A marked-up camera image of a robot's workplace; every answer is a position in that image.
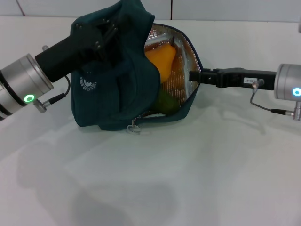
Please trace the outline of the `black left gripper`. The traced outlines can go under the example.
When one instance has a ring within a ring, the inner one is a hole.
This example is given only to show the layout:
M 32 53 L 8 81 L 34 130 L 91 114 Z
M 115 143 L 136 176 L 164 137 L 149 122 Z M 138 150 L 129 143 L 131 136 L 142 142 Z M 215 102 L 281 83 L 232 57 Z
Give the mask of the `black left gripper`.
M 67 38 L 35 57 L 51 82 L 83 67 L 91 61 L 109 64 L 121 61 L 118 27 L 111 20 L 98 20 L 95 26 L 79 24 Z

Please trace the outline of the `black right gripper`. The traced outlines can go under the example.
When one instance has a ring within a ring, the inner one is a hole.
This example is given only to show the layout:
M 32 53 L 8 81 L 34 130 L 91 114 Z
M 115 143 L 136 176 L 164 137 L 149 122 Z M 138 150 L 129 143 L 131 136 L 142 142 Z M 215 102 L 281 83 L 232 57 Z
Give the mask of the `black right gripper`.
M 274 90 L 276 72 L 248 70 L 243 68 L 227 69 L 203 69 L 202 71 L 190 71 L 189 81 L 216 85 L 219 88 L 240 87 L 252 88 L 257 82 L 258 88 Z

